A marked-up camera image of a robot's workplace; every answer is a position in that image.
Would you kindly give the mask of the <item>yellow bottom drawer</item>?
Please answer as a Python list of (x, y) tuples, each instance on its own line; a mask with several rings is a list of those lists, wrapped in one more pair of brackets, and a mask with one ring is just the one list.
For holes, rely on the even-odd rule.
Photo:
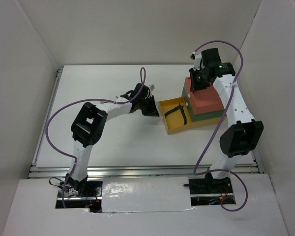
[[(180, 112), (178, 112), (177, 115), (172, 114), (172, 115), (169, 115), (167, 118), (164, 117), (164, 114), (167, 111), (176, 107), (179, 103), (184, 106), (184, 111), (187, 116), (186, 125), (183, 125), (183, 119), (180, 115)], [(220, 118), (211, 118), (207, 120), (192, 122), (189, 116), (189, 112), (187, 110), (186, 103), (184, 102), (184, 99), (182, 97), (159, 101), (158, 106), (159, 106), (159, 112), (163, 118), (163, 122), (166, 128), (167, 134), (174, 134), (174, 133), (178, 133), (188, 129), (217, 124), (221, 119), (220, 117)]]

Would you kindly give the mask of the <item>green handled pliers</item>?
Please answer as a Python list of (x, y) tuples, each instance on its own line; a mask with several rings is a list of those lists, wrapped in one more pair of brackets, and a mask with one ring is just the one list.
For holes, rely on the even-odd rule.
[(167, 118), (169, 115), (172, 115), (172, 114), (177, 115), (178, 112), (180, 112), (180, 115), (181, 115), (181, 117), (183, 119), (183, 125), (186, 125), (187, 124), (187, 116), (186, 116), (185, 111), (184, 111), (184, 106), (181, 105), (180, 103), (176, 107), (174, 107), (174, 108), (170, 109), (169, 111), (167, 111), (164, 114), (164, 117)]

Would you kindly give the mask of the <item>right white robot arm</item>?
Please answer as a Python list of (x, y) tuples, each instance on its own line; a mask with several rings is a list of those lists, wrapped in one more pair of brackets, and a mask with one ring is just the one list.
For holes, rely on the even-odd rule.
[(213, 86), (217, 91), (228, 120), (228, 129), (221, 135), (221, 155), (204, 174), (205, 190), (217, 193), (229, 182), (229, 171), (244, 155), (256, 148), (264, 125), (257, 121), (247, 108), (237, 84), (238, 72), (229, 62), (223, 63), (217, 48), (193, 53), (194, 68), (190, 69), (191, 90)]

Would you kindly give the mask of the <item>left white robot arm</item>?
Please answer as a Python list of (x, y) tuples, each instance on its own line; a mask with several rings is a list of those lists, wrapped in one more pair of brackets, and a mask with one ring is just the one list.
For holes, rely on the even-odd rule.
[(143, 116), (159, 117), (154, 96), (148, 86), (138, 83), (134, 90), (121, 95), (115, 102), (94, 105), (85, 103), (71, 125), (74, 150), (70, 169), (66, 174), (70, 191), (82, 196), (87, 191), (88, 163), (93, 146), (100, 140), (105, 123), (121, 115), (140, 110)]

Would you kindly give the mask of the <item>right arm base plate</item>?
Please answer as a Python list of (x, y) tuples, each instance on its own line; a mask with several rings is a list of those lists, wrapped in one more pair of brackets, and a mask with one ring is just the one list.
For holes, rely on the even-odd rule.
[(183, 185), (188, 187), (191, 195), (201, 194), (230, 194), (233, 188), (230, 181), (222, 185), (209, 185), (204, 178), (192, 178)]

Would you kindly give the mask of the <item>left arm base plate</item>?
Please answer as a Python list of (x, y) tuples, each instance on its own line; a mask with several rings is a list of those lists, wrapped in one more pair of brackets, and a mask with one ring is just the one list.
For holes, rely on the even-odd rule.
[(58, 191), (57, 199), (61, 200), (64, 198), (65, 201), (69, 200), (101, 200), (102, 199), (102, 181), (89, 181), (85, 190), (80, 194), (74, 190), (72, 187), (68, 188), (68, 191), (64, 192), (64, 197), (62, 196), (62, 191)]

